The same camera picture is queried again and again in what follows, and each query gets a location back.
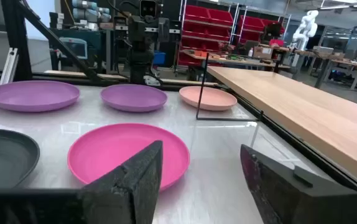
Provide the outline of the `silver aluminium extrusion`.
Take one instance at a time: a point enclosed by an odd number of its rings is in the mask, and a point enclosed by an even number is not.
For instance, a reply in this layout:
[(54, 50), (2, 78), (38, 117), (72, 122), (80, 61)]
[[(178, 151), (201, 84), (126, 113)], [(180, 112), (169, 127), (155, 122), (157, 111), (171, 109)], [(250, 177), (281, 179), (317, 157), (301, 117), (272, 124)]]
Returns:
[(0, 85), (13, 82), (18, 61), (19, 61), (18, 49), (10, 48), (7, 54), (4, 69), (2, 71)]

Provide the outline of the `purple plate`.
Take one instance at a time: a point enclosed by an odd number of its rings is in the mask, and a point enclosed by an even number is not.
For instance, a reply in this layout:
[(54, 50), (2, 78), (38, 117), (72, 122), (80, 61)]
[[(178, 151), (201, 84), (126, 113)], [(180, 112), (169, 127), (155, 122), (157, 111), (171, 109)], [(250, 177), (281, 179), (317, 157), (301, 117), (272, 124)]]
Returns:
[(100, 95), (108, 106), (135, 113), (159, 110), (168, 98), (166, 93), (159, 89), (135, 84), (111, 85), (103, 89)]

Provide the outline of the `white robot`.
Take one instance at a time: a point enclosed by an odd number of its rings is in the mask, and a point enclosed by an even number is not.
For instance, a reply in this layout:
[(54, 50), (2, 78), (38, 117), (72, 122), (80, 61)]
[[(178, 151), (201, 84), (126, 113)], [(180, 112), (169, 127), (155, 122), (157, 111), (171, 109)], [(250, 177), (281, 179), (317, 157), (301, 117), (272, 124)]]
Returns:
[(318, 11), (308, 11), (305, 16), (302, 17), (300, 25), (292, 36), (292, 42), (299, 45), (296, 46), (299, 50), (305, 50), (307, 42), (310, 37), (313, 37), (318, 29), (318, 25), (315, 23), (315, 20), (318, 16)]

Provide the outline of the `cardboard box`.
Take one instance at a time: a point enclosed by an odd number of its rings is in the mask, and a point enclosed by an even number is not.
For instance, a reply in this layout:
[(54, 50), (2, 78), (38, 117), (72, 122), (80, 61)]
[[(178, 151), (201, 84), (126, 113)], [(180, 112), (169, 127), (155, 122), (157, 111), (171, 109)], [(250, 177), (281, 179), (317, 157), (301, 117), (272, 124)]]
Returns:
[(263, 59), (271, 59), (272, 53), (273, 53), (272, 48), (257, 46), (253, 50), (253, 57), (263, 58)]

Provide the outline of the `red bin storage rack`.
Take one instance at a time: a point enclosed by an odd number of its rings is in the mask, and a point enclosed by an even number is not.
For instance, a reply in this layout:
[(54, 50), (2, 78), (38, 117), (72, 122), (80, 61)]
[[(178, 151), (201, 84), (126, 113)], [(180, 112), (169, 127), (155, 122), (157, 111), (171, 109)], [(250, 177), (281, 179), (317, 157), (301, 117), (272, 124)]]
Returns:
[(284, 26), (279, 21), (240, 16), (237, 20), (235, 40), (240, 44), (245, 44), (248, 40), (269, 44), (271, 40), (280, 39), (284, 31)]
[(221, 44), (230, 42), (233, 17), (228, 10), (209, 9), (186, 5), (182, 26), (182, 39), (178, 52), (177, 64), (197, 66), (200, 59), (185, 54), (184, 50), (205, 56), (207, 52), (219, 52)]

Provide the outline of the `large lavender plate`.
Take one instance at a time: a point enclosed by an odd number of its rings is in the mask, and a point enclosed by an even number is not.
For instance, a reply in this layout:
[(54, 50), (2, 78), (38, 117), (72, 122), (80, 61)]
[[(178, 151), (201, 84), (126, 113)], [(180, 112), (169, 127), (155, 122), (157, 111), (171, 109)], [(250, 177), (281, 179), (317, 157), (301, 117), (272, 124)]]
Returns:
[(0, 85), (0, 108), (19, 112), (59, 110), (77, 102), (80, 90), (64, 82), (32, 80)]

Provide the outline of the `black metal rig frame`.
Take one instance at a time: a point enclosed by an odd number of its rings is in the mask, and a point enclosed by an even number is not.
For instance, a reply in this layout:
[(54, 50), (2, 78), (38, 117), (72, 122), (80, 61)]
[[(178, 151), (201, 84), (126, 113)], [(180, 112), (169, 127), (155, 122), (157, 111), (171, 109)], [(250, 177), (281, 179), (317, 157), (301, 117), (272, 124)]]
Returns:
[[(48, 80), (64, 82), (73, 85), (108, 86), (120, 84), (127, 81), (108, 80), (101, 78), (98, 74), (81, 62), (73, 52), (41, 22), (40, 17), (30, 8), (26, 0), (1, 0), (4, 22), (7, 30), (7, 38), (11, 48), (17, 48), (19, 61), (13, 81), (28, 80)], [(34, 73), (30, 65), (29, 49), (27, 44), (27, 32), (25, 21), (28, 20), (47, 40), (56, 46), (63, 54), (80, 69), (79, 72), (85, 77), (70, 77), (66, 75), (49, 75), (44, 73)]]

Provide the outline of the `teal cabinet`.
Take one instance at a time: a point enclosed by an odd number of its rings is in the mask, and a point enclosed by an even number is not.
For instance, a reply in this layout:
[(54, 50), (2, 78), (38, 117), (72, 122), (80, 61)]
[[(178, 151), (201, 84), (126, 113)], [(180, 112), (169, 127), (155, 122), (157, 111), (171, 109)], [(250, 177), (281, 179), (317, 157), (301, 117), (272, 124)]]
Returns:
[[(86, 29), (54, 29), (51, 31), (58, 37), (71, 37), (83, 39), (88, 44), (88, 58), (79, 59), (87, 67), (97, 73), (106, 72), (106, 34), (103, 31), (93, 31)], [(63, 54), (56, 46), (49, 43), (50, 59), (54, 70), (71, 70), (79, 72), (80, 69)]]

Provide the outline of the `cluttered wooden work table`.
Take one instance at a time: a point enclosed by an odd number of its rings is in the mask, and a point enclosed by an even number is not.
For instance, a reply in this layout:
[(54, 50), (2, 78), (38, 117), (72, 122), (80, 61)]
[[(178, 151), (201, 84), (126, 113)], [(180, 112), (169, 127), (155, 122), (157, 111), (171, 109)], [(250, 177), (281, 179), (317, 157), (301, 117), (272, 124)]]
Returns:
[[(188, 55), (191, 58), (197, 59), (197, 60), (206, 60), (206, 57), (201, 57), (197, 56), (195, 54), (191, 54), (189, 50), (181, 50), (180, 53), (184, 53), (185, 55)], [(236, 65), (249, 65), (249, 66), (255, 66), (255, 67), (271, 67), (275, 68), (276, 64), (275, 63), (264, 63), (260, 62), (259, 60), (231, 60), (231, 59), (223, 59), (223, 58), (212, 58), (208, 57), (208, 61), (210, 63), (231, 63), (231, 64), (236, 64)]]

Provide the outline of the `blue bin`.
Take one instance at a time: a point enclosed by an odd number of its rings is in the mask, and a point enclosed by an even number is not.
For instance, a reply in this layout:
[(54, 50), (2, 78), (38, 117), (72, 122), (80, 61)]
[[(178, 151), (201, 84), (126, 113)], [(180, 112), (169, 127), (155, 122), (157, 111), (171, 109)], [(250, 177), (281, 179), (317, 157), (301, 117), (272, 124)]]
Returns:
[(154, 59), (153, 59), (153, 64), (154, 65), (163, 65), (165, 63), (165, 52), (160, 52), (160, 51), (154, 51)]

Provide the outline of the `white framed monitor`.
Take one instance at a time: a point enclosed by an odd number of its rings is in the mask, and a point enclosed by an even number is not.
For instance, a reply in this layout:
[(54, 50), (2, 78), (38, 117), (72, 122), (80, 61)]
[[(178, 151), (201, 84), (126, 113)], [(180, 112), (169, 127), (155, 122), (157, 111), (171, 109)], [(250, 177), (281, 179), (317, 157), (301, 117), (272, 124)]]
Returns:
[(88, 58), (88, 44), (83, 39), (60, 37), (59, 38), (79, 59)]

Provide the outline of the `wooden shelf with black frame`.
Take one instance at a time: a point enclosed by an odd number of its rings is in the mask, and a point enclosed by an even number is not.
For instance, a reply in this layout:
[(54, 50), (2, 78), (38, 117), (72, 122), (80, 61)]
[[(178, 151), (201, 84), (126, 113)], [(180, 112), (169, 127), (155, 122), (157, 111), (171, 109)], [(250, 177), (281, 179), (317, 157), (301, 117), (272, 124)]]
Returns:
[(274, 72), (208, 66), (213, 75), (265, 116), (311, 145), (357, 184), (357, 103)]

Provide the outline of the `hot pink plate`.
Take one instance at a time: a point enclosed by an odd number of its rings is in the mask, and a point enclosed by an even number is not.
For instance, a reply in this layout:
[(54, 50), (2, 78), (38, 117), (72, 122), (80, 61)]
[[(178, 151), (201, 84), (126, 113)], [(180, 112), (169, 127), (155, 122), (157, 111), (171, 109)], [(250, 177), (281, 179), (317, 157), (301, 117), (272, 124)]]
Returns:
[(183, 177), (190, 164), (190, 152), (179, 137), (149, 124), (110, 124), (87, 132), (71, 145), (68, 168), (79, 181), (89, 184), (154, 141), (162, 141), (163, 146), (163, 191)]

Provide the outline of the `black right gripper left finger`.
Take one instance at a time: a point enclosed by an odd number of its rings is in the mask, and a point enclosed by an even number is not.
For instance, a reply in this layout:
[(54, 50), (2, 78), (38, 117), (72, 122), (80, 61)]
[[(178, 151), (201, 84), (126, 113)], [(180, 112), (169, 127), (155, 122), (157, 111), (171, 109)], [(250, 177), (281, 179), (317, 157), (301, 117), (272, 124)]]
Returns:
[(81, 191), (87, 224), (152, 224), (162, 180), (163, 142), (154, 141)]

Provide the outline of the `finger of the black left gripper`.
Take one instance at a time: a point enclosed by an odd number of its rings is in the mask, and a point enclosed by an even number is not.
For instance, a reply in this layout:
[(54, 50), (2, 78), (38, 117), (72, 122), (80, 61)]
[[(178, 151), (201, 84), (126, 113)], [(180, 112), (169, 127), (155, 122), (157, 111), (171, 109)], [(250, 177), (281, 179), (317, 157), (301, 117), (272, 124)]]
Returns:
[(158, 20), (158, 40), (168, 42), (170, 36), (170, 21), (168, 18), (160, 17)]
[(142, 42), (145, 30), (145, 22), (139, 16), (131, 16), (128, 19), (128, 35), (131, 42)]

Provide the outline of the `dark grey plate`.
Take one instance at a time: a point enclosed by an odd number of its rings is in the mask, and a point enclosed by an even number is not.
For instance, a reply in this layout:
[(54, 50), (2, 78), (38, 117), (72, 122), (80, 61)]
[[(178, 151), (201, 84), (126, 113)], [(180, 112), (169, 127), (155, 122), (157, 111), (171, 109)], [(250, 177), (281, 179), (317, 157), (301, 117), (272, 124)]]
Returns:
[(31, 137), (0, 129), (0, 189), (18, 186), (35, 169), (40, 147)]

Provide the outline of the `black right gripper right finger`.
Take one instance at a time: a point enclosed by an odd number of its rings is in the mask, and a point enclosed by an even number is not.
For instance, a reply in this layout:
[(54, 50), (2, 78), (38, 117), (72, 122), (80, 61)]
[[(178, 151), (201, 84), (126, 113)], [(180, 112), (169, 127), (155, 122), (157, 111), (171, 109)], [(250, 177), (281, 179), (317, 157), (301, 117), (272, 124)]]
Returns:
[(357, 191), (241, 146), (244, 177), (264, 224), (357, 224)]

